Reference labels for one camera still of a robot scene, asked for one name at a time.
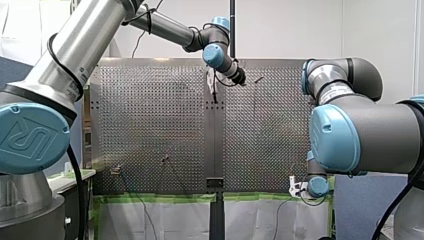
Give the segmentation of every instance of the pegboard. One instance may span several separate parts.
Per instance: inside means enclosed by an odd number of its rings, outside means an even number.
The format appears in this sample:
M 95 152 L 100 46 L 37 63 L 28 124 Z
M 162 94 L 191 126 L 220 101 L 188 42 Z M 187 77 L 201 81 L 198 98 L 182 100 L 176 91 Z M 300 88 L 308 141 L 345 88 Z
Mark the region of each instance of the pegboard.
M 302 63 L 242 60 L 248 85 L 217 86 L 213 104 L 200 59 L 103 60 L 91 79 L 95 193 L 204 193 L 207 177 L 228 192 L 286 192 L 306 174 Z
M 99 64 L 91 82 L 97 105 L 92 108 L 93 161 L 100 170 L 96 193 L 205 192 L 200 63 L 115 59 Z M 120 175 L 111 174 L 118 166 Z
M 227 192 L 288 192 L 307 172 L 312 107 L 302 94 L 301 60 L 247 60 L 243 88 L 226 89 L 224 185 Z

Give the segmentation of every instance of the black pipe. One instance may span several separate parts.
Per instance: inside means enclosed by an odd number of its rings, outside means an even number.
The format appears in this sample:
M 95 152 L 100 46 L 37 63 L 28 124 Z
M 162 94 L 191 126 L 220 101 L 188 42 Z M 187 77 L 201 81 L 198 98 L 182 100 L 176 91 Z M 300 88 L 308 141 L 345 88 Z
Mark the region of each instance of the black pipe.
M 230 0 L 230 57 L 236 58 L 236 0 Z

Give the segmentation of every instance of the blue joint cap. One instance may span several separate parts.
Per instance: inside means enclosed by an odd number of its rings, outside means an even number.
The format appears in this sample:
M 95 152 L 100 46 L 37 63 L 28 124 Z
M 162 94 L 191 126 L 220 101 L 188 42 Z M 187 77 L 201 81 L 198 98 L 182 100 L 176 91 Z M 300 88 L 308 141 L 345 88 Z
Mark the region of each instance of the blue joint cap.
M 37 103 L 0 107 L 0 173 L 42 171 L 65 154 L 69 125 L 55 110 Z
M 314 198 L 321 198 L 330 191 L 330 184 L 323 177 L 313 177 L 308 182 L 308 193 Z
M 316 107 L 309 124 L 312 153 L 323 168 L 348 173 L 358 166 L 358 132 L 342 109 L 331 104 Z
M 424 94 L 411 97 L 411 100 L 417 103 L 424 103 Z
M 218 44 L 211 43 L 203 50 L 203 61 L 209 67 L 219 68 L 224 63 L 224 59 L 225 53 Z
M 226 17 L 214 17 L 211 23 L 224 27 L 230 31 L 230 21 Z

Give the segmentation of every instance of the wire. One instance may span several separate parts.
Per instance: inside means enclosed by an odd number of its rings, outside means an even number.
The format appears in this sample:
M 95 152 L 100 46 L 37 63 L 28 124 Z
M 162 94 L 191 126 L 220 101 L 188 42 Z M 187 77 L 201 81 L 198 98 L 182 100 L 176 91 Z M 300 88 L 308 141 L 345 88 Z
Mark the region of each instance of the wire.
M 325 199 L 326 199 L 326 196 L 324 196 L 323 198 L 322 198 L 322 200 L 321 200 L 321 202 L 319 202 L 319 203 L 317 203 L 317 204 L 312 204 L 312 203 L 308 203 L 303 197 L 302 197 L 302 192 L 304 192 L 305 190 L 303 190 L 303 191 L 300 191 L 300 199 L 302 200 L 302 202 L 304 203 L 304 204 L 306 204 L 306 205 L 308 205 L 308 206 L 311 206 L 311 207 L 318 207 L 319 205 L 321 205 L 322 203 L 324 203 L 325 202 Z
M 162 4 L 163 0 L 160 0 L 158 5 L 156 5 L 156 9 L 159 9 L 160 5 Z
M 225 29 L 224 27 L 222 27 L 222 26 L 220 26 L 220 25 L 218 25 L 218 24 L 214 24 L 214 23 L 205 23 L 205 24 L 203 25 L 203 29 L 206 29 L 206 27 L 207 27 L 207 26 L 213 26 L 213 27 L 216 27 L 216 28 L 218 28 L 219 30 L 221 30 L 221 32 L 223 32 L 223 33 L 224 33 L 224 35 L 225 35 L 225 37 L 227 38 L 228 43 L 230 42 L 230 36 L 228 35 L 228 30 L 227 30 L 227 29 Z
M 221 84 L 221 85 L 224 85 L 224 86 L 226 86 L 226 87 L 235 87 L 235 86 L 237 86 L 237 83 L 234 83 L 234 84 L 226 84 L 226 83 L 224 83 L 223 82 L 223 80 L 221 80 L 221 79 L 219 79 L 218 78 L 218 76 L 216 75 L 216 69 L 214 69 L 213 70 L 213 75 L 214 75 L 214 80 L 218 80 L 218 82 Z
M 131 196 L 131 193 L 130 193 L 128 187 L 127 187 L 127 183 L 125 181 L 125 178 L 124 178 L 124 175 L 122 174 L 122 172 L 119 174 L 119 176 L 121 177 L 122 183 L 124 184 L 125 191 L 128 192 L 128 194 L 130 194 L 130 196 Z M 150 225 L 152 226 L 153 234 L 155 235 L 155 240 L 158 240 L 158 236 L 156 235 L 156 228 L 155 228 L 155 225 L 153 224 L 152 217 L 150 216 L 149 212 L 147 211 L 146 203 L 144 202 L 144 200 L 138 194 L 136 195 L 136 197 L 143 204 L 144 213 L 146 214 L 146 216 L 147 216 L 147 218 L 150 222 Z
M 200 47 L 202 49 L 205 49 L 206 46 L 205 46 L 205 44 L 203 42 L 203 36 L 202 36 L 202 33 L 200 32 L 200 30 L 197 27 L 194 27 L 194 26 L 191 26 L 191 27 L 188 27 L 188 28 L 191 28 L 191 29 L 196 30 L 196 32 L 197 32 L 197 41 L 199 42 Z
M 149 8 L 149 5 L 144 4 L 144 6 L 146 6 L 147 11 L 143 14 L 140 14 L 139 16 L 136 16 L 128 21 L 125 21 L 122 23 L 123 26 L 128 25 L 129 23 L 142 18 L 143 16 L 147 15 L 147 28 L 148 28 L 148 33 L 149 35 L 152 33 L 152 13 L 156 12 L 157 10 L 159 10 L 160 5 L 162 5 L 163 0 L 160 0 L 159 3 L 156 5 L 156 8 Z M 138 45 L 140 44 L 140 40 L 141 38 L 144 36 L 144 34 L 146 33 L 146 31 L 143 31 L 140 36 L 137 39 L 137 43 L 135 45 L 135 48 L 133 50 L 133 53 L 131 55 L 131 58 L 134 58 L 135 52 L 138 49 Z
M 280 205 L 277 208 L 277 216 L 276 216 L 276 221 L 275 221 L 275 232 L 274 232 L 274 237 L 272 238 L 272 240 L 275 240 L 277 238 L 277 233 L 278 233 L 278 221 L 279 221 L 279 217 L 278 214 L 280 213 L 280 209 L 281 206 L 283 206 L 285 203 L 287 203 L 288 201 L 292 200 L 293 197 L 287 199 L 286 201 L 280 203 Z
M 78 225 L 78 240 L 84 240 L 85 233 L 85 199 L 84 199 L 84 182 L 82 181 L 81 171 L 79 169 L 78 161 L 75 157 L 71 145 L 67 150 L 69 160 L 71 161 L 72 168 L 74 169 L 75 179 L 77 182 L 78 191 L 78 209 L 79 209 L 79 225 Z
M 144 36 L 145 33 L 146 33 L 146 31 L 143 31 L 143 33 L 138 37 L 137 44 L 135 45 L 135 48 L 133 50 L 133 54 L 131 55 L 131 58 L 134 58 L 135 52 L 137 51 L 138 45 L 140 44 L 140 40 Z
M 75 76 L 75 74 L 69 70 L 65 65 L 63 65 L 59 59 L 57 58 L 56 54 L 53 51 L 53 40 L 56 38 L 57 33 L 50 36 L 49 41 L 47 41 L 47 51 L 49 51 L 50 56 L 53 58 L 53 60 L 56 62 L 57 65 L 59 65 L 60 68 L 62 68 L 63 71 L 65 71 L 74 81 L 75 85 L 77 86 L 78 90 L 78 96 L 75 100 L 75 102 L 78 102 L 83 94 L 84 94 L 84 87 L 82 86 L 81 82 L 78 80 L 78 78 Z
M 143 4 L 145 7 L 146 7 L 146 12 L 144 12 L 144 13 L 142 13 L 142 14 L 140 14 L 140 15 L 138 15 L 138 16 L 135 16 L 135 17 L 133 17 L 133 18 L 131 18 L 130 20 L 128 20 L 128 21 L 124 21 L 124 22 L 122 22 L 122 26 L 127 26 L 128 24 L 130 24 L 131 22 L 134 22 L 135 20 L 138 20 L 138 19 L 140 19 L 140 18 L 142 18 L 142 17 L 144 17 L 144 16 L 146 16 L 146 15 L 150 15 L 150 14 L 152 14 L 152 13 L 154 13 L 154 12 L 156 12 L 157 10 L 158 10 L 158 7 L 162 4 L 162 2 L 163 2 L 163 0 L 161 0 L 159 3 L 158 3 L 158 5 L 157 5 L 157 7 L 156 8 L 149 8 L 149 5 L 147 5 L 147 4 Z
M 175 170 L 174 163 L 169 159 L 169 156 L 166 156 L 164 159 L 162 159 L 162 162 L 163 163 L 167 163 L 167 162 L 170 163 L 169 165 L 171 166 L 172 173 L 174 174 L 175 178 L 177 179 L 178 184 L 180 184 L 181 188 L 183 189 L 184 195 L 188 195 L 187 189 L 186 189 L 185 185 L 183 184 L 183 182 L 181 181 L 180 177 L 178 176 L 177 171 Z
M 421 177 L 421 174 L 423 172 L 424 172 L 424 161 L 421 162 L 421 165 L 419 166 L 418 170 L 415 172 L 413 177 L 409 180 L 408 184 L 399 193 L 399 195 L 395 198 L 395 200 L 390 204 L 390 206 L 387 208 L 386 212 L 383 214 L 383 217 L 381 218 L 380 222 L 377 225 L 377 228 L 374 231 L 374 234 L 372 235 L 372 238 L 371 238 L 372 240 L 377 240 L 379 238 L 380 232 L 383 229 L 384 224 L 386 223 L 390 214 L 393 212 L 393 210 L 396 208 L 396 206 L 399 205 L 399 203 L 406 196 L 406 194 L 408 194 L 408 192 L 412 189 L 415 182 Z
M 299 192 L 299 193 L 300 193 L 300 200 L 302 200 L 302 202 L 303 202 L 304 204 L 308 205 L 308 206 L 311 206 L 311 207 L 318 207 L 319 205 L 321 205 L 321 204 L 323 204 L 323 203 L 325 202 L 326 196 L 324 196 L 324 197 L 322 198 L 321 202 L 319 202 L 319 203 L 317 203 L 317 204 L 312 204 L 312 203 L 308 203 L 308 202 L 306 202 L 306 200 L 302 197 L 302 192 L 306 191 L 306 188 L 305 188 L 305 189 L 302 189 L 302 186 L 303 186 L 303 183 L 305 182 L 306 177 L 307 177 L 307 176 L 303 177 L 303 179 L 302 179 L 302 183 L 300 184 L 300 192 Z

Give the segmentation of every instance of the ur logo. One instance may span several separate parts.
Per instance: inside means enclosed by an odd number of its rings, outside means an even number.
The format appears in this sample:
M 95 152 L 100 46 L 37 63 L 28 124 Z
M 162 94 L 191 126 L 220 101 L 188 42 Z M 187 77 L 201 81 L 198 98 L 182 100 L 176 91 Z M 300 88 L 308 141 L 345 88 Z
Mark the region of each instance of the ur logo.
M 39 161 L 53 143 L 57 131 L 28 118 L 18 118 L 1 140 L 0 151 Z

